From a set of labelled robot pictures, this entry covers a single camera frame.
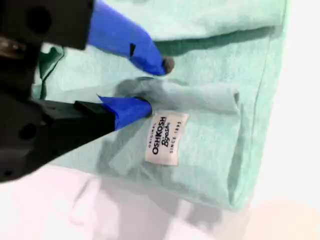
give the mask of green towel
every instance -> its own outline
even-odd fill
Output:
[[[212,206],[242,208],[259,172],[277,87],[283,34],[282,27],[275,26],[282,22],[285,1],[208,0],[191,1],[192,6],[179,0],[107,3],[141,21],[152,37],[179,39],[157,43],[163,55],[174,57],[174,71],[149,79],[126,59],[94,47],[83,52],[66,49],[65,58],[46,79],[47,99],[99,102],[97,94],[139,95],[151,102],[155,112],[188,114],[178,145],[178,166],[145,161],[152,118],[69,152],[54,164],[153,185]],[[169,17],[170,24],[165,24]],[[251,30],[224,34],[245,29]]]

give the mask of white label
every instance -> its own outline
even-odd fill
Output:
[[[146,143],[145,160],[153,164],[178,165],[178,145],[189,115],[159,111],[152,119]]]

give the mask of clothing label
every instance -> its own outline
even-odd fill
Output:
[[[153,164],[178,165],[178,145],[189,118],[176,111],[159,111],[148,132],[145,160]]]

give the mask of white surface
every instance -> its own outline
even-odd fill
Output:
[[[320,35],[315,2],[291,1],[282,73],[248,209],[231,213],[155,189],[47,166],[0,185],[0,238],[320,239]]]

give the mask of blue tape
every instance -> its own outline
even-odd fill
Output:
[[[163,76],[163,58],[149,34],[102,0],[96,0],[87,44],[128,58],[149,74]]]
[[[115,115],[115,131],[152,113],[152,107],[148,102],[134,97],[99,96],[99,98],[102,101],[102,106]]]

